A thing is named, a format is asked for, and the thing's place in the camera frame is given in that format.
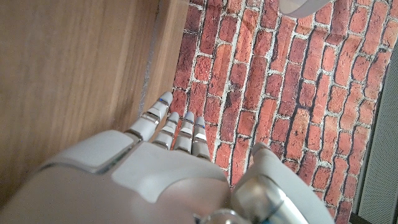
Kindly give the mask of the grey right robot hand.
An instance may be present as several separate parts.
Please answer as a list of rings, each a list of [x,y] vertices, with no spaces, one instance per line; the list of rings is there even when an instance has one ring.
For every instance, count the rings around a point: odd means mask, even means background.
[[[96,134],[41,165],[2,223],[332,223],[312,189],[262,142],[229,186],[205,121],[168,114],[165,92],[125,132]]]

